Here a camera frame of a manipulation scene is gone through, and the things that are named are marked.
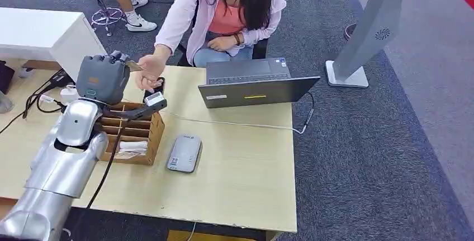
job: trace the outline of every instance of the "person's leg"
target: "person's leg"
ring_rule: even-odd
[[[201,48],[194,55],[194,65],[198,68],[205,68],[207,63],[229,61],[227,53],[219,52],[210,48]]]
[[[231,56],[230,60],[251,60],[253,55],[253,45],[247,46],[239,50],[235,56]]]
[[[151,31],[157,27],[155,23],[144,20],[135,12],[136,7],[145,5],[148,3],[148,0],[117,0],[117,2],[125,12],[128,22],[126,26],[129,31]]]

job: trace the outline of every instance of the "speaker grille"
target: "speaker grille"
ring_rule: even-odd
[[[388,38],[392,32],[389,29],[381,29],[375,33],[375,39],[377,40],[385,40]]]

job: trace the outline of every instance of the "woman's arm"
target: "woman's arm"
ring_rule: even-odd
[[[197,0],[175,0],[168,11],[156,41],[153,55],[146,55],[138,61],[144,69],[136,74],[135,83],[140,89],[153,92],[161,85],[158,77],[164,71],[166,61],[173,54],[183,34],[188,30],[196,11]]]
[[[281,11],[271,14],[268,28],[259,30],[244,30],[241,32],[241,39],[245,45],[254,45],[259,40],[270,38],[270,35],[275,32],[281,20]]]
[[[157,35],[155,48],[164,49],[167,47],[170,54],[173,54],[191,24],[196,11],[196,3],[197,0],[174,1]]]

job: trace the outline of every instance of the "wooden organizer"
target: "wooden organizer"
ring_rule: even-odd
[[[112,106],[112,111],[129,111],[136,110],[137,108],[143,107],[140,103],[128,103],[121,102],[115,106]],[[105,133],[108,136],[108,146],[102,161],[109,161],[112,154],[113,145],[119,133],[119,129],[122,123],[126,120],[104,116],[101,119],[101,124]],[[147,166],[153,165],[155,157],[157,156],[158,146],[160,144],[164,131],[164,123],[161,115],[155,113],[147,118],[142,118],[139,121],[130,121],[127,126],[123,129],[122,135],[119,141],[148,141],[148,148],[144,155],[136,155],[129,159],[118,159],[121,157],[119,154],[120,147],[117,146],[117,153],[115,154],[114,162],[116,163],[127,163],[127,164],[144,164]]]

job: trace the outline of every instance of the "woman's hand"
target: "woman's hand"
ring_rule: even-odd
[[[158,77],[163,73],[166,66],[166,60],[171,55],[171,49],[166,45],[158,44],[155,46],[155,53],[153,55],[146,55],[140,60],[138,64],[143,68],[135,76],[136,86],[140,89],[146,89],[153,93],[154,89],[162,85],[162,80],[157,81]]]
[[[157,55],[146,55],[140,58],[138,64],[143,68],[143,70],[138,72],[135,76],[136,86],[153,93],[154,88],[162,85],[163,81],[157,81],[157,79],[164,71],[165,63],[166,60],[162,61],[161,57]]]
[[[229,50],[232,46],[237,44],[234,36],[221,36],[213,39],[207,44],[207,47],[216,51],[223,52]]]

